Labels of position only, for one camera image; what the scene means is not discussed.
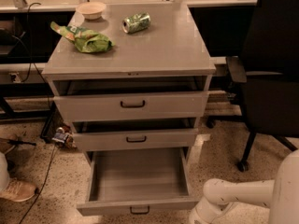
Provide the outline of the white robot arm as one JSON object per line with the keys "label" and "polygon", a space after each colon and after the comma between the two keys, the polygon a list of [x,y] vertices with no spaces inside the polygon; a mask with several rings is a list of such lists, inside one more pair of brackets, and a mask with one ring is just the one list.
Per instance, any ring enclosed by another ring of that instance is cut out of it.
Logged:
{"label": "white robot arm", "polygon": [[233,183],[209,179],[189,215],[189,224],[211,224],[237,203],[268,208],[269,224],[299,224],[299,151],[283,160],[273,180]]}

